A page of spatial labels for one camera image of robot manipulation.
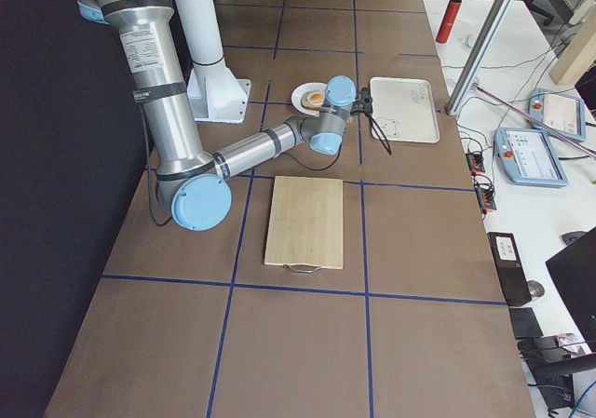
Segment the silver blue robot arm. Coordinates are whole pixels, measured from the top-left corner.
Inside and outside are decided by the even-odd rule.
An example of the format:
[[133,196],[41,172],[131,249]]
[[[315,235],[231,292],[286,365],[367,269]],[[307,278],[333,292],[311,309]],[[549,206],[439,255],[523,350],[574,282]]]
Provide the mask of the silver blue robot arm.
[[225,63],[213,0],[78,0],[83,18],[115,29],[134,80],[146,135],[158,167],[155,199],[181,227],[204,231],[219,224],[232,204],[230,178],[307,143],[337,154],[346,123],[370,115],[368,89],[343,75],[332,78],[319,113],[293,116],[215,153],[201,143],[197,120],[241,120],[249,82]]

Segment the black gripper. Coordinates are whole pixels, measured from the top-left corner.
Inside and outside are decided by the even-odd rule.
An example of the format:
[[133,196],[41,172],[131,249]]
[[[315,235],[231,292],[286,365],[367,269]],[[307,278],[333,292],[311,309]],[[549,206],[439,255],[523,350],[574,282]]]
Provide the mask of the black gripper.
[[352,103],[350,113],[352,115],[372,115],[373,114],[373,97],[371,90],[367,87],[362,88],[354,102]]

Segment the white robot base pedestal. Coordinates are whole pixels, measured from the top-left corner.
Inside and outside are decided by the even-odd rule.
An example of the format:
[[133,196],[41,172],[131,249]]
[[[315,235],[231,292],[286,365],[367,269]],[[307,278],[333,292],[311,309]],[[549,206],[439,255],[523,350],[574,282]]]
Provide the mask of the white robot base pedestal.
[[196,121],[243,122],[251,82],[227,67],[213,0],[175,0],[193,70],[187,95]]

